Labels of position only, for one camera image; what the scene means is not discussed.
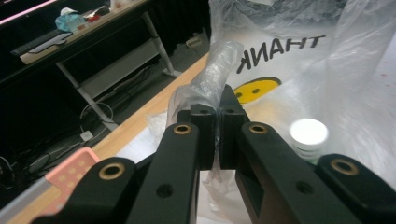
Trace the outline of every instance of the floor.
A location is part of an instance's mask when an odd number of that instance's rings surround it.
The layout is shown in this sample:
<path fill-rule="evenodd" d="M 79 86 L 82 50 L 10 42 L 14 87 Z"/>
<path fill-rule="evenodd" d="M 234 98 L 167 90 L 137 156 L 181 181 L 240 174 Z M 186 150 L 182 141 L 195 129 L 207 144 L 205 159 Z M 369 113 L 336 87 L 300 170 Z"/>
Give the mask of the floor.
<path fill-rule="evenodd" d="M 209 41 L 205 32 L 195 34 L 194 37 L 201 39 L 202 44 L 194 48 L 189 48 L 186 44 L 179 44 L 173 55 L 170 55 L 171 62 L 178 72 L 186 71 L 209 51 Z M 133 81 L 126 80 L 113 91 L 99 96 L 99 99 L 95 100 L 114 122 L 121 124 L 175 79 L 175 77 L 163 73 L 165 67 L 164 62 L 160 59 L 158 63 L 142 69 L 134 76 Z M 52 142 L 46 153 L 31 163 L 29 168 L 29 173 L 32 174 L 29 178 L 31 184 L 76 149 L 94 147 L 110 133 L 89 106 L 81 112 L 80 117 L 81 126 L 79 129 L 73 130 L 69 136 Z M 80 134 L 86 131 L 90 131 L 93 135 L 93 138 L 87 142 L 80 137 Z"/>

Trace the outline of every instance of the screw hole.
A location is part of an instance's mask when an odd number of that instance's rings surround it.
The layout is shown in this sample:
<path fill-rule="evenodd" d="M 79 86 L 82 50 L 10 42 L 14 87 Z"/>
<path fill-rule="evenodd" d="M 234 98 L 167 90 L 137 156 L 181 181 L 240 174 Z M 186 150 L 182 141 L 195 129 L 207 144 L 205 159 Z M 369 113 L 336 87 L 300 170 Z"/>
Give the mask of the screw hole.
<path fill-rule="evenodd" d="M 174 128 L 174 133 L 177 133 L 177 134 L 186 134 L 189 132 L 191 132 L 191 127 L 189 125 L 182 124 L 182 125 L 177 125 Z"/>
<path fill-rule="evenodd" d="M 157 196 L 160 198 L 169 198 L 173 194 L 173 188 L 171 185 L 163 184 L 157 188 Z"/>
<path fill-rule="evenodd" d="M 253 133 L 266 133 L 266 132 L 268 132 L 268 130 L 264 126 L 257 125 L 257 124 L 250 126 L 249 129 Z"/>
<path fill-rule="evenodd" d="M 344 175 L 357 175 L 359 173 L 359 169 L 354 163 L 343 159 L 332 160 L 330 165 L 334 170 Z"/>
<path fill-rule="evenodd" d="M 110 163 L 99 171 L 99 177 L 104 180 L 111 180 L 121 176 L 124 171 L 125 166 L 122 163 Z"/>
<path fill-rule="evenodd" d="M 120 171 L 120 168 L 117 166 L 110 166 L 107 169 L 105 169 L 105 174 L 106 175 L 114 175 Z"/>

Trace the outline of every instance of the table leg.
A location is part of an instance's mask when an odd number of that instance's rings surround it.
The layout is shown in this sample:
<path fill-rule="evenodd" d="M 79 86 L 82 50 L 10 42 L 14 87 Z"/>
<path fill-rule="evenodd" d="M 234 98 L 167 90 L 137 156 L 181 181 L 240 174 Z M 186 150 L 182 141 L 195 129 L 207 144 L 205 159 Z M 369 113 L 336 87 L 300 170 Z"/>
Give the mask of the table leg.
<path fill-rule="evenodd" d="M 73 84 L 79 94 L 87 101 L 89 105 L 91 105 L 92 109 L 96 112 L 96 114 L 102 119 L 103 124 L 110 130 L 114 131 L 119 125 L 117 125 L 112 119 L 110 119 L 103 110 L 98 106 L 98 104 L 91 98 L 91 96 L 84 91 L 78 84 L 78 82 L 74 79 L 74 77 L 70 74 L 67 68 L 62 63 L 56 63 L 56 66 L 64 73 L 64 75 L 69 79 L 69 81 Z"/>
<path fill-rule="evenodd" d="M 149 17 L 149 14 L 147 12 L 143 13 L 142 16 L 143 20 L 145 21 L 145 24 L 148 27 L 148 31 L 151 34 L 151 38 L 154 40 L 155 47 L 157 48 L 158 52 L 161 55 L 161 58 L 166 63 L 166 69 L 163 71 L 166 75 L 172 76 L 172 77 L 179 77 L 181 75 L 180 72 L 175 71 L 171 60 L 169 59 L 168 54 L 166 53 L 165 48 L 163 47 L 163 42 L 161 41 L 160 37 L 157 34 L 157 31 L 155 30 L 154 24 L 151 21 L 151 18 Z"/>

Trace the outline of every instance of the bottle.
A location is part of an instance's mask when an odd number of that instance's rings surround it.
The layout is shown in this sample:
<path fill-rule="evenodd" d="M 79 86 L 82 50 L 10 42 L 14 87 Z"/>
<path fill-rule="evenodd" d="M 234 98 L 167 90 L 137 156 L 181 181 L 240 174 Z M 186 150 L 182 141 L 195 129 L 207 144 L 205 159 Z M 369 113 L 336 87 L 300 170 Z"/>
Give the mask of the bottle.
<path fill-rule="evenodd" d="M 318 163 L 326 140 L 327 127 L 315 119 L 298 119 L 290 125 L 291 148 L 305 161 Z"/>

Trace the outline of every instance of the transparent plastic bag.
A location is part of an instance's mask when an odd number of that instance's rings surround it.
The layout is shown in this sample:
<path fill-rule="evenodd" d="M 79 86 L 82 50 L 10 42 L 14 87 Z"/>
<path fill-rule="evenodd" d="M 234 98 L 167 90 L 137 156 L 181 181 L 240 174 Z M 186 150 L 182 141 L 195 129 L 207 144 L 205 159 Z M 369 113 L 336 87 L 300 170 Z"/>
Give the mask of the transparent plastic bag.
<path fill-rule="evenodd" d="M 273 126 L 290 143 L 289 126 L 295 120 L 318 119 L 330 131 L 325 153 L 362 162 L 396 189 L 396 94 L 375 81 L 375 69 L 396 31 L 396 1 L 209 0 L 209 4 L 211 60 L 190 85 L 175 92 L 168 124 L 192 104 L 217 108 L 224 84 L 219 75 L 229 74 L 226 82 L 234 89 L 257 78 L 277 77 L 281 80 L 277 88 L 244 104 L 251 120 Z M 387 76 L 396 79 L 394 73 Z M 221 171 L 215 160 L 203 180 L 210 209 L 199 216 L 249 223 L 233 172 Z"/>

